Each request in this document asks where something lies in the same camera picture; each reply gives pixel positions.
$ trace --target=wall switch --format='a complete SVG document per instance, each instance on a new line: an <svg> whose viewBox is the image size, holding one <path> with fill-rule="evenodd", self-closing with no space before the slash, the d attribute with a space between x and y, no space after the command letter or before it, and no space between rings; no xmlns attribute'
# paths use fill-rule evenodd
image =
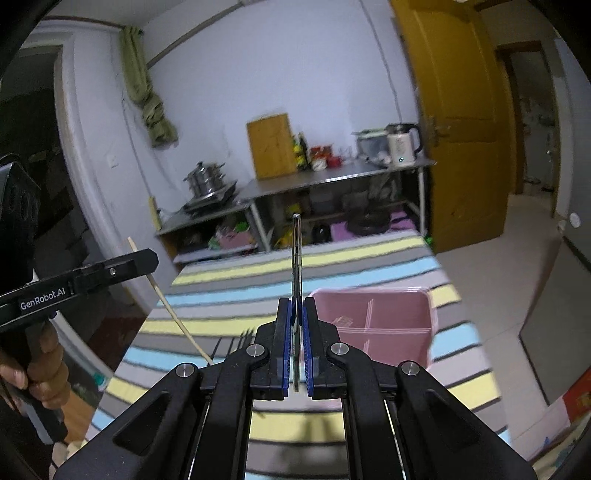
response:
<svg viewBox="0 0 591 480"><path fill-rule="evenodd" d="M119 165L119 162L117 161L115 156L111 153L107 155L107 163L109 164L109 167L111 167L111 168L115 168L117 165Z"/></svg>
<svg viewBox="0 0 591 480"><path fill-rule="evenodd" d="M579 228L581 226L581 217L578 216L576 213L571 213L569 215L570 224L575 228Z"/></svg>

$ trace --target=tiled floor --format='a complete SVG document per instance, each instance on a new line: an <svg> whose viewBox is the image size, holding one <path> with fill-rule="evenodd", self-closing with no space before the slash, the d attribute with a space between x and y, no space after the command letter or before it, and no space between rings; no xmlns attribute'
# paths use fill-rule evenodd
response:
<svg viewBox="0 0 591 480"><path fill-rule="evenodd" d="M518 334L558 239L548 202L510 196L503 235L437 256L480 331L504 398L514 448L523 456L539 441L530 430L548 409Z"/></svg>

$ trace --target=wooden cutting board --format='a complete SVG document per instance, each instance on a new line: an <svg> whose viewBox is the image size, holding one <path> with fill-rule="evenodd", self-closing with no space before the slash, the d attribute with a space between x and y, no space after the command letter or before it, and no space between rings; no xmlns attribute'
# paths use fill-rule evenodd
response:
<svg viewBox="0 0 591 480"><path fill-rule="evenodd" d="M246 129L257 179L296 172L293 136L286 113L250 122Z"/></svg>

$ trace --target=yellow door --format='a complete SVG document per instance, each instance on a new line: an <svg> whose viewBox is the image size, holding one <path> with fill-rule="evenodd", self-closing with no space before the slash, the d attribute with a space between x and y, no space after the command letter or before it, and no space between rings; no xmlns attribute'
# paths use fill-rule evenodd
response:
<svg viewBox="0 0 591 480"><path fill-rule="evenodd" d="M391 0L417 82L438 252L499 236L508 195L506 100L478 13L453 0Z"/></svg>

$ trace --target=human hand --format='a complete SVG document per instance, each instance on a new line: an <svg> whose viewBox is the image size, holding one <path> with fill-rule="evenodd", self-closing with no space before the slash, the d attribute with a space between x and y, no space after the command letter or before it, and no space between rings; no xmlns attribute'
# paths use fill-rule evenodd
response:
<svg viewBox="0 0 591 480"><path fill-rule="evenodd" d="M20 390L28 388L45 408L54 410L68 401L70 384L68 367L63 362L64 348L51 322L44 325L39 344L41 355L29 364L26 372L14 358L0 349L0 377ZM18 399L14 400L19 407Z"/></svg>

